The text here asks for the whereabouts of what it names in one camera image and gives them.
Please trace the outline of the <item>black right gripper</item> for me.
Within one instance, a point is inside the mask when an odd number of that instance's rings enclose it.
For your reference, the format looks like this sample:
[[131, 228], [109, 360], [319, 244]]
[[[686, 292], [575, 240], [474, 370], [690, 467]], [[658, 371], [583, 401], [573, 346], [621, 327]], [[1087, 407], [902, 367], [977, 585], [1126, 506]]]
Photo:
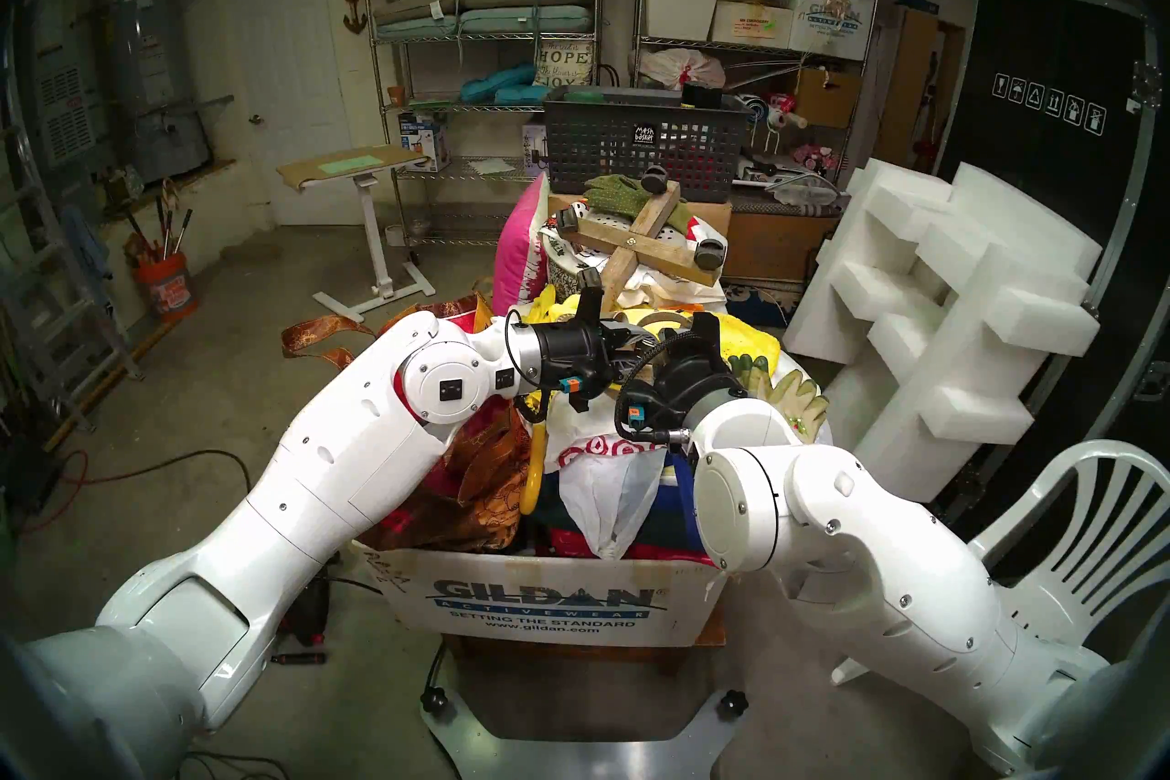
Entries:
[[652, 384], [653, 424], [683, 424], [704, 398], [746, 398], [721, 353], [721, 325], [709, 312], [697, 312], [688, 331], [662, 341]]

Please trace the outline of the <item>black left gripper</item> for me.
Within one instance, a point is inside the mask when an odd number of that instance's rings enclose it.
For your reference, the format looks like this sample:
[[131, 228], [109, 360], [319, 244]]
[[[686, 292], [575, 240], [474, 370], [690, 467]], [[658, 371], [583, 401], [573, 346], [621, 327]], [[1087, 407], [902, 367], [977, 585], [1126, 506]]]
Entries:
[[601, 324], [603, 289], [583, 289], [576, 313], [567, 320], [535, 323], [541, 350], [537, 386], [567, 396], [570, 407], [584, 414], [613, 380], [654, 379], [655, 356], [610, 350], [649, 350], [659, 338], [627, 320], [610, 320], [608, 347]]

